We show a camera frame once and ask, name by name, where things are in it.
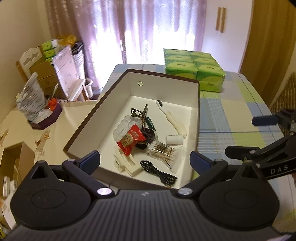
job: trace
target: white toothbrush handle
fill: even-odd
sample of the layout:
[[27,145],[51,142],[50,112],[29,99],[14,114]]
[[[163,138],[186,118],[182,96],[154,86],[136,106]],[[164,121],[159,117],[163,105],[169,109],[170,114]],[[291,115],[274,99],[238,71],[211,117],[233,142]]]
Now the white toothbrush handle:
[[184,138],[187,136],[187,130],[183,123],[177,122],[173,117],[172,114],[167,111],[165,113],[165,117],[168,119],[168,121],[173,125],[173,127],[177,130],[179,135],[182,135]]

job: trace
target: purple curtain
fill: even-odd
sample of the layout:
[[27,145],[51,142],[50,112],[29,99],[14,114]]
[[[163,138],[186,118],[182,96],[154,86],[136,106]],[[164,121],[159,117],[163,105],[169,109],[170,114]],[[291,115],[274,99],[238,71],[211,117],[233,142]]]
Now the purple curtain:
[[46,8],[53,37],[84,42],[93,86],[117,64],[164,64],[163,48],[202,48],[206,0],[46,0]]

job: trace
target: red package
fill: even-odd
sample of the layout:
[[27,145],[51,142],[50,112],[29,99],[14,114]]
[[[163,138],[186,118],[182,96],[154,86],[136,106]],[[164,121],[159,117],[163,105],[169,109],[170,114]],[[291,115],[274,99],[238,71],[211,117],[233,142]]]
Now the red package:
[[129,156],[133,147],[138,141],[144,141],[146,138],[143,136],[137,125],[133,125],[125,136],[117,142],[117,145],[121,148],[126,156]]

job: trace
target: purple tray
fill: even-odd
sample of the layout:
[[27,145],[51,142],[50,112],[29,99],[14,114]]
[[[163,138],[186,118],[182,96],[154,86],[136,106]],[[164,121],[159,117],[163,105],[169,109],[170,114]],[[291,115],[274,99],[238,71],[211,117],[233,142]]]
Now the purple tray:
[[29,124],[31,125],[32,129],[37,129],[37,130],[43,130],[46,127],[50,126],[51,124],[55,123],[62,112],[62,107],[59,103],[57,103],[57,106],[55,107],[53,113],[44,119],[43,121],[39,122],[38,124],[32,123],[30,121]]

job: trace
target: black scrunchie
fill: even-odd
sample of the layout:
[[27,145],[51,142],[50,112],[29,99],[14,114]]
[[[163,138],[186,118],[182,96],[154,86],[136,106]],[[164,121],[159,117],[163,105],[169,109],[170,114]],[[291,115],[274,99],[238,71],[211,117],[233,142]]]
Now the black scrunchie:
[[152,129],[148,129],[146,127],[140,129],[140,131],[142,132],[146,140],[142,142],[138,142],[136,144],[136,147],[140,150],[145,150],[148,146],[148,143],[151,144],[156,139],[155,133]]
[[152,129],[148,129],[146,127],[140,129],[143,136],[146,138],[149,144],[151,144],[155,140],[155,133]]

